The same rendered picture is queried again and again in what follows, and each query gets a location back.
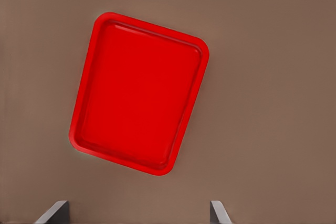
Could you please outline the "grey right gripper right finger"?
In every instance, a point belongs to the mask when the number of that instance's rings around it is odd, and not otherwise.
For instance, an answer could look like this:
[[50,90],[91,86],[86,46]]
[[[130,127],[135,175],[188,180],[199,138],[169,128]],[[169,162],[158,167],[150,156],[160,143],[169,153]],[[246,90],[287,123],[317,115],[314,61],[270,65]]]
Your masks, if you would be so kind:
[[210,201],[210,224],[232,224],[232,221],[221,201]]

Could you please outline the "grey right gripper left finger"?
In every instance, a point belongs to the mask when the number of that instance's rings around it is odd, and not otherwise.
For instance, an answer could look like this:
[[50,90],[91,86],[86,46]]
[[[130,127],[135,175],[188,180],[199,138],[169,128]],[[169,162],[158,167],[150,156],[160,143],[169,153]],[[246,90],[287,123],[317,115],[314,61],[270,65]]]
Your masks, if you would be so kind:
[[69,201],[57,201],[34,224],[69,224]]

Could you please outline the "red rectangular plastic tray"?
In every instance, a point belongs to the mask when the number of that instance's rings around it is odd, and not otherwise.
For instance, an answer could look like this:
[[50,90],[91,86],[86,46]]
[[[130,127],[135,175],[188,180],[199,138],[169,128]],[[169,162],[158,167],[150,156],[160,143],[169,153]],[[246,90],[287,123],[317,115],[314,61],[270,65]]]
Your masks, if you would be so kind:
[[121,14],[100,15],[82,72],[69,140],[151,175],[176,161],[209,60],[200,38]]

